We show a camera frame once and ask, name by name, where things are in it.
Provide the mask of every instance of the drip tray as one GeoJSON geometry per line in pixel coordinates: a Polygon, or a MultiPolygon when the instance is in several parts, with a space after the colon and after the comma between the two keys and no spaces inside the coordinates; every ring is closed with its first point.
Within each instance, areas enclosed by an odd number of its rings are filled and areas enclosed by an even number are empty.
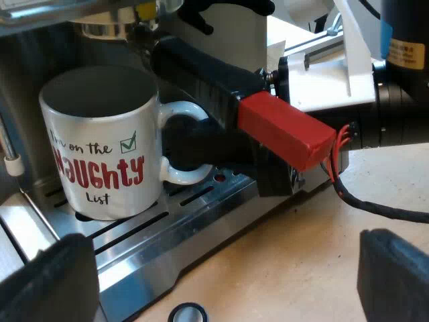
{"type": "Polygon", "coordinates": [[[0,217],[28,259],[70,233],[91,238],[101,307],[113,322],[150,305],[174,286],[183,269],[284,200],[259,198],[255,181],[215,168],[192,186],[165,184],[148,210],[118,221],[76,213],[59,180],[13,196],[0,217]]]}

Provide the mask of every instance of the metal pipe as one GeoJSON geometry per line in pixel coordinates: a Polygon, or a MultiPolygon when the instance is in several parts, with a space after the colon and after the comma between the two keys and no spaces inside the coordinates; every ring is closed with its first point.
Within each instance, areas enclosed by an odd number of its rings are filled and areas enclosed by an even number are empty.
{"type": "Polygon", "coordinates": [[[0,114],[0,144],[5,152],[7,160],[16,160],[18,155],[15,152],[15,149],[12,146],[11,140],[9,139],[9,134],[6,130],[5,122],[0,114]]]}

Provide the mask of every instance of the mug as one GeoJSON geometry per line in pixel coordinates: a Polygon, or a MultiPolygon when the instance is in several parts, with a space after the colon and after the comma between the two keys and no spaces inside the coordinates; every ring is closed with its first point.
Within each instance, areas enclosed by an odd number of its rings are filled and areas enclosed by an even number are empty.
{"type": "Polygon", "coordinates": [[[179,171],[162,156],[161,129],[174,115],[208,115],[191,102],[161,104],[156,80],[124,66],[87,66],[39,95],[68,202],[98,220],[134,216],[160,197],[162,181],[194,184],[212,166],[179,171]]]}

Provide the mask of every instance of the wooden table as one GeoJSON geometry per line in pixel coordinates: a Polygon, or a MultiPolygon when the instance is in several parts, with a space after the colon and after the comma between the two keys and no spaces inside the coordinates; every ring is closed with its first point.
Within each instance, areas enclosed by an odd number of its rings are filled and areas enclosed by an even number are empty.
{"type": "MultiPolygon", "coordinates": [[[[350,152],[343,182],[361,199],[427,211],[428,157],[429,145],[350,152]]],[[[429,252],[429,225],[353,209],[326,186],[267,214],[138,321],[167,321],[183,302],[202,305],[211,322],[365,321],[356,291],[359,233],[380,227],[429,252]]]]}

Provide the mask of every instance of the white knob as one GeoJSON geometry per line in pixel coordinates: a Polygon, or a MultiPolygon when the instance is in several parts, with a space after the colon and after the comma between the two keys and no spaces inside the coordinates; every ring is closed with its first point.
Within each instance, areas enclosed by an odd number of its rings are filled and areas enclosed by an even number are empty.
{"type": "Polygon", "coordinates": [[[10,176],[20,176],[24,174],[24,163],[22,162],[21,155],[14,160],[8,160],[5,157],[6,171],[10,176]]]}

